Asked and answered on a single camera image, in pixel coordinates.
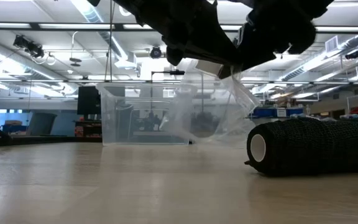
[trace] ceiling beam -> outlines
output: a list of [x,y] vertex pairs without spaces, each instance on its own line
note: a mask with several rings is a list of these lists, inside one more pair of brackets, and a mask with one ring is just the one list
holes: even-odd
[[[237,33],[242,24],[221,24],[227,33]],[[57,22],[0,22],[0,30],[27,30],[27,31],[110,31],[109,23],[57,23]],[[358,26],[316,26],[318,34],[358,34]],[[138,24],[114,23],[115,32],[156,32],[149,26]]]
[[[145,83],[149,82],[150,80],[7,80],[7,79],[0,79],[0,82],[21,82],[21,83],[55,83],[55,82],[63,82],[63,83]],[[180,80],[159,80],[153,81],[155,83],[180,83]],[[286,84],[286,85],[295,85],[295,84],[304,84],[304,85],[358,85],[358,82],[335,82],[335,81],[323,81],[323,82],[314,82],[314,81],[271,81],[271,80],[263,80],[263,81],[241,81],[243,84]]]

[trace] box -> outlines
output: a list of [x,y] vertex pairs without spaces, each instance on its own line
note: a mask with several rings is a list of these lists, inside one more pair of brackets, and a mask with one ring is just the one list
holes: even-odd
[[188,144],[162,131],[169,109],[180,99],[191,103],[191,86],[159,83],[99,83],[103,144]]

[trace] clear plastic bin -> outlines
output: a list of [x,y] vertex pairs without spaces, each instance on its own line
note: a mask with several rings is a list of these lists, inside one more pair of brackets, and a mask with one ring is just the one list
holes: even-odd
[[103,144],[188,144],[160,129],[175,100],[191,104],[196,90],[158,83],[99,83]]
[[259,101],[233,78],[185,75],[181,85],[196,89],[191,101],[178,100],[163,128],[196,144],[243,146],[255,124],[247,119]]

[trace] black monitor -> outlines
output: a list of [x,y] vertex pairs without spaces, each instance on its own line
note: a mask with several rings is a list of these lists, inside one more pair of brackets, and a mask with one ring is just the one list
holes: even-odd
[[77,114],[101,114],[100,94],[95,86],[78,88]]

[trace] plastic bag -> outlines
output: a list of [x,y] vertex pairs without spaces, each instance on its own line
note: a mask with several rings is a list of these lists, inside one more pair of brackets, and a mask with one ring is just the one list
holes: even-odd
[[247,119],[259,101],[234,75],[224,80],[207,74],[186,74],[181,86],[197,94],[175,97],[161,129],[197,144],[245,145],[255,124]]

